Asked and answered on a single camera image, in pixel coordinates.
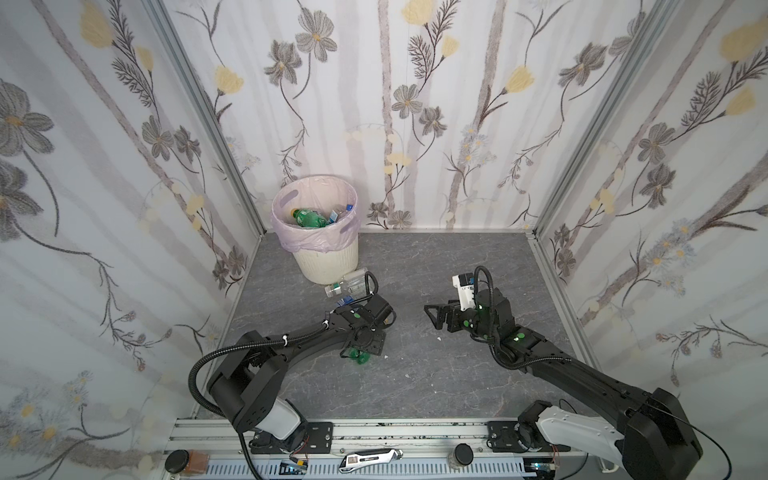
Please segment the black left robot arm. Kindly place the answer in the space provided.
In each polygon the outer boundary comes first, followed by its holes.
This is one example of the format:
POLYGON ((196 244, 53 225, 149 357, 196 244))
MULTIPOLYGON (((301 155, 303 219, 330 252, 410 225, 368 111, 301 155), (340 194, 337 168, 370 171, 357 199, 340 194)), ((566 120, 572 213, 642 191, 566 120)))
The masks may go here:
POLYGON ((294 330, 278 338, 252 330, 237 343, 211 351, 190 369, 187 386, 205 410, 229 421, 253 478, 259 479, 245 439, 247 432, 267 433, 283 452, 295 453, 309 442, 309 424, 289 401, 279 397, 283 381, 299 363, 334 349, 340 357, 358 360, 379 356, 385 330, 396 313, 379 294, 376 276, 364 274, 365 294, 337 307, 316 326, 294 330))

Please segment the square clear blue cap bottle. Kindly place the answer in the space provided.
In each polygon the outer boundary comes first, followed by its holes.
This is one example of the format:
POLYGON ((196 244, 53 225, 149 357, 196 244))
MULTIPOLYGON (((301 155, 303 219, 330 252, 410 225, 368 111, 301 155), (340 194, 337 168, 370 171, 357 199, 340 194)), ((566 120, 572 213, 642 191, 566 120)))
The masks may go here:
POLYGON ((354 206, 352 204, 346 204, 346 205, 336 205, 331 208, 329 216, 328 216, 328 223, 329 224, 335 224, 342 218, 344 218, 348 213, 350 213, 353 210, 354 206))

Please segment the clear bottle blue label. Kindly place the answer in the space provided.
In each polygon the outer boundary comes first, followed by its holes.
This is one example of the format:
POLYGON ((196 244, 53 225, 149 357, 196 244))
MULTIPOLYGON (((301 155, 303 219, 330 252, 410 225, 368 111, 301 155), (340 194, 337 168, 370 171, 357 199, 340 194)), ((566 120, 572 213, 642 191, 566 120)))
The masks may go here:
POLYGON ((351 304, 353 301, 354 301, 353 297, 345 296, 337 302, 337 306, 338 307, 345 306, 345 305, 351 304))

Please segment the green soda bottle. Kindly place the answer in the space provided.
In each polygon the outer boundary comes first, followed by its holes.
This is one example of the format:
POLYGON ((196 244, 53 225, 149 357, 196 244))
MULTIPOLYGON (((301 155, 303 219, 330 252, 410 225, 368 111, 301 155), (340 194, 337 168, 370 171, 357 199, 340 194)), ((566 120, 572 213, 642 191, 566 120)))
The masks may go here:
POLYGON ((358 365, 364 365, 370 360, 371 354, 369 352, 350 347, 343 350, 340 353, 340 357, 343 359, 349 359, 358 365))
POLYGON ((328 220, 322 214, 311 209, 293 209, 291 216, 301 228, 319 229, 328 225, 328 220))

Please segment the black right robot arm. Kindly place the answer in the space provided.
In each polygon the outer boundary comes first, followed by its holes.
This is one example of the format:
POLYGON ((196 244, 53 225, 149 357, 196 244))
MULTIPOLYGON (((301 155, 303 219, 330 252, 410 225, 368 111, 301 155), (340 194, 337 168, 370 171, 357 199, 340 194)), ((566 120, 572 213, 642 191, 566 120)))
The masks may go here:
POLYGON ((593 411, 588 417, 534 403, 518 420, 544 442, 607 460, 633 479, 686 479, 693 473, 706 434, 689 421, 676 396, 616 380, 518 324, 484 266, 454 276, 453 285, 458 299, 424 307, 435 329, 468 332, 488 346, 500 367, 542 379, 593 411))

